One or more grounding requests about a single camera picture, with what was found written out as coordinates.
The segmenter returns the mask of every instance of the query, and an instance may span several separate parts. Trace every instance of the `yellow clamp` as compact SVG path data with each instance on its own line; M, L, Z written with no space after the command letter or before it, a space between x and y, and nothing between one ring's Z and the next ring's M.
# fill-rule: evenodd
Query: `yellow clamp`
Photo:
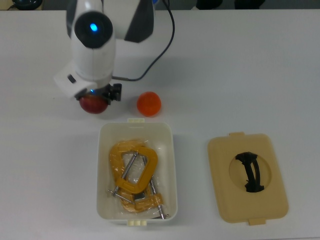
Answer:
M148 159L136 184L121 178L125 169L122 157L123 154L128 152L137 152L139 155L146 156ZM125 141L118 143L110 150L109 157L115 185L132 194L139 194L146 189L158 163L157 153L153 149L145 147L141 142L137 141Z

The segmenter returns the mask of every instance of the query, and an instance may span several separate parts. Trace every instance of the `apple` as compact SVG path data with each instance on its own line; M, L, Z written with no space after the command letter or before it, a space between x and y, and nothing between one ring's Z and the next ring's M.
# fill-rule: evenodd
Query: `apple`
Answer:
M101 97L87 94L79 99L80 106L89 114L101 114L107 107L108 103Z

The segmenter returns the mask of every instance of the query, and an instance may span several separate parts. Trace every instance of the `table surface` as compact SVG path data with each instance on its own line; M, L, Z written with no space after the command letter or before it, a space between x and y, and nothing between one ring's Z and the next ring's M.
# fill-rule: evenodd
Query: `table surface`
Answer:
M320 10L174 11L169 51L122 101L100 115L68 100L53 76L71 60L63 11L0 12L0 235L24 240L293 239L320 237ZM170 39L156 12L141 44L117 42L114 74L138 77ZM173 132L178 214L147 228L114 225L96 210L98 134L142 117L154 91ZM210 139L267 134L289 212L266 225L227 223L209 169Z

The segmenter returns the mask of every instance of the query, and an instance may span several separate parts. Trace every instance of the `blue light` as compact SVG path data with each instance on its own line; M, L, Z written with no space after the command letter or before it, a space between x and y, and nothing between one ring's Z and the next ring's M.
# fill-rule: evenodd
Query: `blue light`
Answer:
M94 23L91 23L91 24L90 24L90 28L91 28L91 30L92 30L93 32L98 31L98 27L97 27L97 25L95 25Z

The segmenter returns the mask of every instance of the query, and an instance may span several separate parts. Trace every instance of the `plastic container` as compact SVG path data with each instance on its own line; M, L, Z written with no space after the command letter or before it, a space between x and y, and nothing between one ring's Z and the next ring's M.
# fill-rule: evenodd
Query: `plastic container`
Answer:
M147 141L156 152L158 163L154 172L157 191L163 199L163 210L167 219L151 219L155 211L132 213L121 207L120 200L111 196L108 189L115 188L109 153L111 148L121 141L139 139ZM176 165L173 134L166 123L107 123L99 134L97 212L113 223L128 226L146 226L147 223L161 223L173 219L178 211Z

